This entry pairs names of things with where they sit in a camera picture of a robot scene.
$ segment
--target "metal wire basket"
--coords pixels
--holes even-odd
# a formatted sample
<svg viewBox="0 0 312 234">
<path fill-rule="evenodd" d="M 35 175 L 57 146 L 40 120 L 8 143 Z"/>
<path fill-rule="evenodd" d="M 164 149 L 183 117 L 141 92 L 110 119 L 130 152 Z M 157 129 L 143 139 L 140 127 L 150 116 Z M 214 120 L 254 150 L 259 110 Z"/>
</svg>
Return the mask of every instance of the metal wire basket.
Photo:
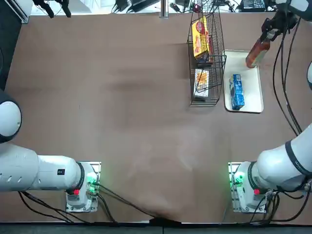
<svg viewBox="0 0 312 234">
<path fill-rule="evenodd" d="M 187 40 L 191 85 L 190 105 L 202 107 L 215 106 L 220 99 L 226 62 L 221 18 L 219 7 L 215 6 L 215 0 L 206 0 L 199 5 L 201 6 L 201 10 L 198 13 L 192 12 Z M 196 58 L 194 54 L 197 51 L 193 47 L 192 31 L 194 24 L 202 33 L 204 32 L 203 35 L 200 34 L 199 44 L 209 51 Z"/>
</svg>

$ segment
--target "blue carton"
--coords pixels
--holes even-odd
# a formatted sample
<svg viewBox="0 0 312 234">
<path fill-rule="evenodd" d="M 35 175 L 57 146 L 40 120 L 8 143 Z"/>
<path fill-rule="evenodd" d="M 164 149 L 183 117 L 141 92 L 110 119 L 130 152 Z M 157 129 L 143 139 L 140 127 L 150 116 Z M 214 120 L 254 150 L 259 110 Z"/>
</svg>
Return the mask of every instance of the blue carton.
<svg viewBox="0 0 312 234">
<path fill-rule="evenodd" d="M 241 77 L 239 74 L 234 74 L 230 78 L 230 92 L 231 92 L 232 109 L 239 110 L 245 105 L 244 91 Z"/>
</svg>

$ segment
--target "white robot link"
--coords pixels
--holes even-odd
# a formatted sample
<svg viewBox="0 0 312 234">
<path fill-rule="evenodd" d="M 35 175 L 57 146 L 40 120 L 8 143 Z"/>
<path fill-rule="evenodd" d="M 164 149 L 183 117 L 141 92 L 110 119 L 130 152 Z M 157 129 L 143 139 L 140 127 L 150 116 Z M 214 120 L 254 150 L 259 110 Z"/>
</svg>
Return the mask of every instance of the white robot link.
<svg viewBox="0 0 312 234">
<path fill-rule="evenodd" d="M 0 191 L 65 190 L 67 210 L 97 210 L 97 172 L 88 162 L 66 156 L 44 156 L 7 143 L 19 132 L 18 104 L 0 89 Z"/>
</svg>

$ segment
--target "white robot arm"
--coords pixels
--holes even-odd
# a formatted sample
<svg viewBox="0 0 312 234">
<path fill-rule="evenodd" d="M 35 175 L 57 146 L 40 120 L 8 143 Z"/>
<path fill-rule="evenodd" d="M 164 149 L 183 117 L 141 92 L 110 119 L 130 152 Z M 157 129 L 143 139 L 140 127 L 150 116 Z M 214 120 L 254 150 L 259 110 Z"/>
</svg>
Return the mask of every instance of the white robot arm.
<svg viewBox="0 0 312 234">
<path fill-rule="evenodd" d="M 7 143 L 18 133 L 21 122 L 19 106 L 0 90 L 0 192 L 66 190 L 69 211 L 96 211 L 92 182 L 99 181 L 92 165 L 66 156 L 37 155 Z"/>
<path fill-rule="evenodd" d="M 234 177 L 239 178 L 238 199 L 242 212 L 253 213 L 267 191 L 304 190 L 312 176 L 312 124 L 295 139 L 263 151 L 255 162 L 243 162 Z M 264 199 L 259 211 L 264 211 Z"/>
</svg>

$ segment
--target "sauce bottle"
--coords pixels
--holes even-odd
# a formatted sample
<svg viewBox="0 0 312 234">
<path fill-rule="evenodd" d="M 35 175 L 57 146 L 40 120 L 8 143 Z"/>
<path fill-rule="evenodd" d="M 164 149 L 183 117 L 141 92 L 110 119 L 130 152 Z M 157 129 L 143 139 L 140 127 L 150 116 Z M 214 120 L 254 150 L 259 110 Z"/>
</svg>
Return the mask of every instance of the sauce bottle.
<svg viewBox="0 0 312 234">
<path fill-rule="evenodd" d="M 256 67 L 264 58 L 271 46 L 271 39 L 273 35 L 268 33 L 267 37 L 263 40 L 261 37 L 253 45 L 253 48 L 246 57 L 246 65 L 249 68 Z"/>
</svg>

